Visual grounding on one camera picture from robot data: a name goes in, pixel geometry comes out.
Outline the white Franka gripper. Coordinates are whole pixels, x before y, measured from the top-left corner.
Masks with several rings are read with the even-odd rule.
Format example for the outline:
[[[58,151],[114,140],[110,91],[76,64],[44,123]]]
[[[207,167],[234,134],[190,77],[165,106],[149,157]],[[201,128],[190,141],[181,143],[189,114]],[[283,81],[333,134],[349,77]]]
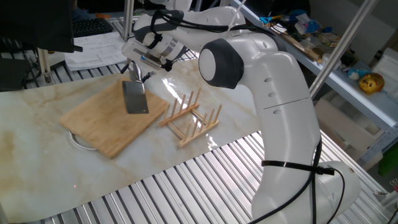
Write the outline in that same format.
[[[147,67],[156,67],[156,65],[146,56],[148,49],[133,37],[129,38],[124,43],[121,48],[121,52],[127,58],[125,66],[120,71],[121,74],[129,68],[132,61],[139,65],[146,65]],[[142,83],[147,81],[153,75],[155,75],[155,72],[147,72],[141,79]]]

